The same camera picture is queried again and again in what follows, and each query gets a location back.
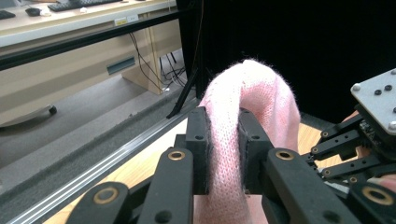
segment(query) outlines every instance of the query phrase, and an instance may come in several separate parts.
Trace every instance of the pink cloth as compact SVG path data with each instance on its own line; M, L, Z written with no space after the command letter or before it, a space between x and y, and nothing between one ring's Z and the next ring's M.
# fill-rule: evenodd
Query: pink cloth
M200 106L211 120L214 148L210 192L195 196L194 223L265 223L262 196L246 196L241 188L239 107L256 116L275 147L297 150L300 114L289 86L271 68L245 60L210 83Z

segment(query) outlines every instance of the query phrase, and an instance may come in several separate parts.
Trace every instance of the white desk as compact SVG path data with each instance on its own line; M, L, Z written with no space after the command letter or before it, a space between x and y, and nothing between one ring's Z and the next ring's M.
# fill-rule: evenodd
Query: white desk
M175 5L175 1L167 0L132 0L89 7L88 13L81 13L79 9L52 12L50 17L29 17L24 11L27 7L8 8L7 11L16 14L16 18L0 21L0 57L105 30L114 27L114 20L123 17L138 15L140 19L147 18ZM34 7L46 8L47 4L35 4ZM141 72L137 51L129 35L0 71L0 126L115 76L109 75L107 66L131 56L135 58L135 65L118 74L161 94L158 59L181 48L179 34L178 21L134 33L139 51L148 62L142 69L154 83Z

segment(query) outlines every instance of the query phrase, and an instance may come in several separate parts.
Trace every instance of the computer mouse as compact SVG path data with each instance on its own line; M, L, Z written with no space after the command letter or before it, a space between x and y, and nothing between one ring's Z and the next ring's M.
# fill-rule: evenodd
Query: computer mouse
M25 12L30 16L30 17L35 17L40 15L40 9L36 7L29 7L25 10Z

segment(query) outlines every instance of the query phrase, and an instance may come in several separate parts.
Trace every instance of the metal plate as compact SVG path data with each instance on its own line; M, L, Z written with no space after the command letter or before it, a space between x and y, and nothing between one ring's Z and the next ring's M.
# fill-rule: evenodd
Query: metal plate
M353 85L352 95L390 135L396 135L396 69Z

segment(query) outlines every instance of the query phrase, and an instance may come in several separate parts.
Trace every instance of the floor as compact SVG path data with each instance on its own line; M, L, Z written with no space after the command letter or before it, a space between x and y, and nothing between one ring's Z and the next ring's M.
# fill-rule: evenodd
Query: floor
M163 73L184 67L182 51L163 56ZM172 80L162 95L115 76L55 102L58 112L0 132L0 223L11 220L112 151L164 119L176 103L183 80ZM194 98L191 92L189 99Z

